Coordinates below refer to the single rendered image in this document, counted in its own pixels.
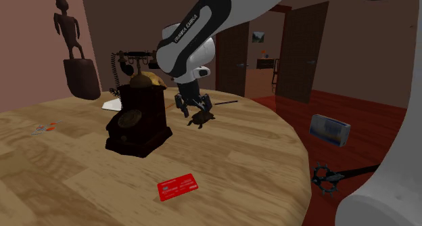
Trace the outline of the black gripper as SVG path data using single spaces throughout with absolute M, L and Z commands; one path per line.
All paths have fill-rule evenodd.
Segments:
M 196 79 L 188 83 L 178 83 L 177 86 L 179 93 L 174 96 L 175 105 L 181 110 L 185 118 L 189 116 L 187 104 L 197 104 L 197 107 L 204 112 L 211 110 L 212 102 L 210 97 L 207 93 L 200 95 L 200 88 Z

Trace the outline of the dark turtle figure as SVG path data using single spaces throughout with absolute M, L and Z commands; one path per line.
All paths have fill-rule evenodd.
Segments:
M 215 117 L 211 112 L 205 112 L 203 110 L 200 110 L 198 113 L 192 116 L 192 119 L 189 121 L 187 126 L 190 126 L 191 124 L 195 124 L 195 125 L 198 125 L 199 129 L 201 129 L 204 123 L 213 119 L 215 119 Z

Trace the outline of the yellow curved object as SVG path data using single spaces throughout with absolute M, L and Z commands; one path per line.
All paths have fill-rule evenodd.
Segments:
M 166 84 L 159 76 L 153 72 L 146 71 L 141 72 L 140 76 L 138 76 L 138 74 L 132 75 L 129 85 L 132 88 L 146 88 L 153 85 L 167 88 Z

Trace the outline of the dark brown door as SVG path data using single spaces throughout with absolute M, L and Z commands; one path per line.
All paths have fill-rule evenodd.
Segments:
M 250 23 L 228 28 L 216 35 L 216 90 L 245 95 Z
M 294 9 L 286 14 L 276 94 L 310 101 L 329 2 Z

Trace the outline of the dark wooden antique telephone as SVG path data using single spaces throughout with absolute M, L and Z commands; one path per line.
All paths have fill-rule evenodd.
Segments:
M 132 75 L 140 76 L 141 65 L 155 66 L 148 51 L 119 51 L 111 54 L 112 73 L 116 86 L 110 93 L 117 97 L 122 109 L 106 126 L 109 137 L 105 148 L 121 155 L 145 158 L 172 136 L 166 122 L 163 86 L 132 88 Z

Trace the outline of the round wooden table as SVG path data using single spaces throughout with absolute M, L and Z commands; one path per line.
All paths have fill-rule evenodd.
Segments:
M 310 173 L 294 129 L 218 91 L 214 103 L 238 102 L 214 105 L 201 129 L 187 126 L 175 93 L 164 93 L 172 137 L 146 158 L 106 150 L 106 92 L 0 113 L 0 226 L 302 226 Z M 198 188 L 161 202 L 157 184 L 189 173 Z

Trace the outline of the dark chest of drawers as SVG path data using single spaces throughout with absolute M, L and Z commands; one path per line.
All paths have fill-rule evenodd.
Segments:
M 274 68 L 275 58 L 270 58 L 266 50 L 262 50 L 261 54 L 262 54 L 262 57 L 257 59 L 256 68 L 257 69 Z

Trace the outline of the white flat sheet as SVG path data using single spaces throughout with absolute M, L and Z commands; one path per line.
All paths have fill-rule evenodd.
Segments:
M 116 98 L 116 99 L 104 102 L 101 109 L 119 112 L 122 109 L 122 104 L 121 104 L 121 101 L 118 98 Z

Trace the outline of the red card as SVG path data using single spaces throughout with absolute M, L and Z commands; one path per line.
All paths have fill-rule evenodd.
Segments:
M 185 194 L 198 188 L 198 184 L 191 173 L 157 184 L 160 201 Z

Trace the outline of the dark wooden human statue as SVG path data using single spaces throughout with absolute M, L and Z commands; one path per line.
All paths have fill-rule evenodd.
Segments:
M 85 57 L 83 47 L 78 42 L 80 39 L 78 20 L 67 14 L 69 5 L 66 0 L 55 0 L 55 6 L 61 13 L 54 13 L 54 26 L 57 34 L 63 36 L 69 53 L 69 58 L 63 60 L 68 88 L 77 98 L 98 99 L 101 91 L 95 65 L 93 60 Z

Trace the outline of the blue grey box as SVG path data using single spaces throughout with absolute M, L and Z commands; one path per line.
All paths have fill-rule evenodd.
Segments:
M 329 118 L 320 114 L 314 114 L 311 118 L 309 133 L 338 147 L 346 144 L 351 125 Z

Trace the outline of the black spiked mace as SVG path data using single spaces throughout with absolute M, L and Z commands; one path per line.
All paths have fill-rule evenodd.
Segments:
M 312 168 L 313 176 L 311 177 L 310 182 L 315 184 L 322 191 L 323 195 L 328 193 L 330 196 L 333 196 L 333 192 L 338 191 L 337 185 L 341 180 L 357 177 L 367 173 L 374 173 L 379 166 L 380 164 L 375 164 L 362 168 L 333 171 L 327 166 L 327 164 L 320 165 L 320 163 L 317 162 L 317 166 Z

